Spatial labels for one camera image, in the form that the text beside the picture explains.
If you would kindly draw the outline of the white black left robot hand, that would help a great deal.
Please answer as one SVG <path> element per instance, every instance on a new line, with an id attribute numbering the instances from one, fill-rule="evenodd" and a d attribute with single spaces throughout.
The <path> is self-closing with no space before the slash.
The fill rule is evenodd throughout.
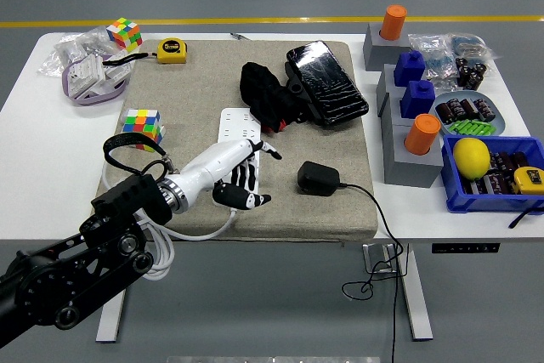
<path id="1" fill-rule="evenodd" d="M 250 139 L 234 139 L 217 142 L 181 170 L 167 174 L 159 188 L 174 213 L 186 212 L 202 191 L 209 190 L 217 204 L 239 210 L 259 207 L 271 201 L 271 197 L 255 193 L 255 179 L 248 179 L 241 172 L 255 174 L 245 163 L 260 150 L 281 159 L 280 153 L 263 141 L 254 143 Z"/>

